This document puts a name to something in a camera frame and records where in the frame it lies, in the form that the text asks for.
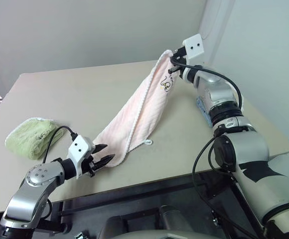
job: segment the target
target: green towel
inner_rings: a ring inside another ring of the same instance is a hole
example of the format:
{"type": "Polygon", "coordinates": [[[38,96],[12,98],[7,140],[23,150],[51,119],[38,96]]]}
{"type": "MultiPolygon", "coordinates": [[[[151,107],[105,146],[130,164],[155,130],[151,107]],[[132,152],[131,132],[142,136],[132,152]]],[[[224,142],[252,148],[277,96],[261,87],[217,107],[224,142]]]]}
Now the green towel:
{"type": "MultiPolygon", "coordinates": [[[[30,118],[7,136],[5,146],[19,156],[39,159],[57,128],[57,124],[51,119],[30,118]]],[[[52,144],[63,134],[63,129],[60,129],[53,138],[52,144]]]]}

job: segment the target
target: cable connector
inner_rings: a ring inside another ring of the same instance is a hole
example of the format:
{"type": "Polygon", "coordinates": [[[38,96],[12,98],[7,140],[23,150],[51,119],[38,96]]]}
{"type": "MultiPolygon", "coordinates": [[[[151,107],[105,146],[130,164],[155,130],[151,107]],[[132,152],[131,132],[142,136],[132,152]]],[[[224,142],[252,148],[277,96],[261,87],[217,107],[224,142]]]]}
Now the cable connector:
{"type": "Polygon", "coordinates": [[[72,132],[70,133],[70,136],[71,136],[71,139],[74,141],[77,138],[78,134],[75,132],[72,132]]]}

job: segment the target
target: blue object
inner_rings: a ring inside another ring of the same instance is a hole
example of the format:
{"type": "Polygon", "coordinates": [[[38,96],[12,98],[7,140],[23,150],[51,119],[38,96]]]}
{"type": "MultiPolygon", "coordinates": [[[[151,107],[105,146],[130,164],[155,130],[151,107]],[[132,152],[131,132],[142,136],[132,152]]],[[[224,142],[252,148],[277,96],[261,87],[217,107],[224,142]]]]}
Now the blue object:
{"type": "Polygon", "coordinates": [[[211,118],[210,118],[209,114],[207,113],[207,111],[205,110],[204,103],[200,97],[196,98],[196,106],[198,106],[198,108],[201,110],[201,112],[202,112],[205,120],[207,121],[209,127],[212,128],[211,118]]]}

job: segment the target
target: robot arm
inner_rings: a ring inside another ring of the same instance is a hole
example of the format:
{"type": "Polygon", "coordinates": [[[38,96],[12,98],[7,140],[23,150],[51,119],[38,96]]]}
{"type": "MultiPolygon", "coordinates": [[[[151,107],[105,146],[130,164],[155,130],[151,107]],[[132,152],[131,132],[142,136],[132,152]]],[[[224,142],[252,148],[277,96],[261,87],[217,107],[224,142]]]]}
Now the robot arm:
{"type": "Polygon", "coordinates": [[[114,155],[107,155],[94,163],[92,153],[107,145],[94,145],[78,135],[68,150],[68,159],[60,158],[31,168],[19,190],[13,195],[0,221],[0,239],[30,239],[46,206],[48,196],[65,180],[85,173],[94,176],[114,155]]]}
{"type": "Polygon", "coordinates": [[[203,53],[199,34],[184,40],[171,58],[175,67],[169,72],[180,71],[180,77],[197,88],[197,105],[213,128],[216,162],[233,173],[265,236],[289,237],[289,178],[268,166],[269,148],[243,116],[232,88],[221,77],[202,71],[203,53]]]}

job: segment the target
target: beige tabletop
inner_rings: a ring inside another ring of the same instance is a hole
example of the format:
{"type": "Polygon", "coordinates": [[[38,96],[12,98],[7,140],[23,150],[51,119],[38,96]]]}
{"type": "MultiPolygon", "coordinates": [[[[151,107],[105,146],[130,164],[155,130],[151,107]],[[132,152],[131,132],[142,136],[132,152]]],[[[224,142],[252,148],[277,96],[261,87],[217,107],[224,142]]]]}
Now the beige tabletop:
{"type": "MultiPolygon", "coordinates": [[[[28,169],[40,161],[18,157],[4,146],[6,136],[30,117],[54,119],[94,139],[111,121],[155,61],[22,74],[0,105],[0,211],[4,211],[28,169]]],[[[212,137],[196,107],[196,90],[178,80],[155,131],[152,145],[141,145],[114,168],[95,177],[71,179],[58,187],[51,201],[189,174],[196,155],[212,137]]],[[[270,157],[289,152],[289,141],[247,100],[245,116],[261,133],[270,157]]],[[[47,161],[66,158],[71,139],[66,133],[51,148],[47,161]]],[[[206,154],[197,171],[210,170],[206,154]]]]}

